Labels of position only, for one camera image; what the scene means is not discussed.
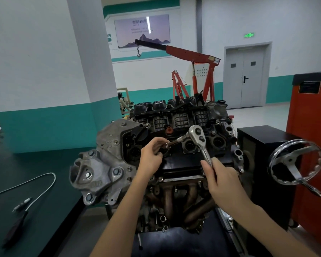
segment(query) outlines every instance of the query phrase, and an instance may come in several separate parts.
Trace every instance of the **workbench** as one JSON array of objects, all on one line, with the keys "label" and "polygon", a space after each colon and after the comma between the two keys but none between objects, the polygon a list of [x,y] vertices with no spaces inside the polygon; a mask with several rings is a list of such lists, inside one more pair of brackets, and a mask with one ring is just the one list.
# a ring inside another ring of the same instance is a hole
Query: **workbench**
[{"label": "workbench", "polygon": [[0,194],[0,257],[53,256],[85,208],[81,193],[70,185],[69,167],[78,153],[91,148],[12,154],[3,140],[4,133],[0,131],[0,191],[47,172],[56,174],[56,182],[29,209],[21,238],[10,249],[1,245],[18,217],[12,213],[13,207],[29,197],[37,198],[51,185],[53,176],[46,175]]}]

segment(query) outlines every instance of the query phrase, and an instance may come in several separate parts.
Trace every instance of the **pillar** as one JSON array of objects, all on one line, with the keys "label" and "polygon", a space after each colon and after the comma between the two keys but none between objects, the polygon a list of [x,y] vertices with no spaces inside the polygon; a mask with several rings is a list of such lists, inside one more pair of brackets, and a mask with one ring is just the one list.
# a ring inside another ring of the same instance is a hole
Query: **pillar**
[{"label": "pillar", "polygon": [[95,146],[119,117],[100,0],[0,0],[0,125],[13,152]]}]

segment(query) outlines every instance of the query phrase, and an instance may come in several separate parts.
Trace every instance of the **hand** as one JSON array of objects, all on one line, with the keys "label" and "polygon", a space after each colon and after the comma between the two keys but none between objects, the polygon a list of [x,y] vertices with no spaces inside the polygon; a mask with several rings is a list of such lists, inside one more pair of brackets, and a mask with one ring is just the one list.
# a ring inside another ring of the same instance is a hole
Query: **hand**
[{"label": "hand", "polygon": [[141,149],[140,163],[137,174],[142,174],[148,180],[158,170],[163,160],[159,149],[169,142],[166,138],[155,137]]},{"label": "hand", "polygon": [[217,158],[212,158],[213,168],[201,160],[208,181],[208,189],[215,203],[227,214],[238,220],[244,211],[254,206],[239,181],[234,168],[225,167]]}]

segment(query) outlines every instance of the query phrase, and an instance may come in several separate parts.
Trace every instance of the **chain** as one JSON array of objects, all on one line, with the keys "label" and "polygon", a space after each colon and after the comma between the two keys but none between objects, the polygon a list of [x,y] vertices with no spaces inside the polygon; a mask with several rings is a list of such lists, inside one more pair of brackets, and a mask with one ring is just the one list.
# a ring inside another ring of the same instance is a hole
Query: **chain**
[{"label": "chain", "polygon": [[140,57],[140,56],[141,56],[141,54],[139,52],[139,45],[137,45],[137,57]]}]

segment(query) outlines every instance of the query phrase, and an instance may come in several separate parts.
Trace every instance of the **green exit sign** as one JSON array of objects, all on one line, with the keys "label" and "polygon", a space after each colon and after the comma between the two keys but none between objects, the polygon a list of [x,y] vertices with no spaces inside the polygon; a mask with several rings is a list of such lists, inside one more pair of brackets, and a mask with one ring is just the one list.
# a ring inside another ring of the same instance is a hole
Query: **green exit sign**
[{"label": "green exit sign", "polygon": [[253,37],[254,36],[254,32],[250,32],[250,33],[248,33],[248,34],[245,34],[244,35],[244,38],[251,38],[251,37]]}]

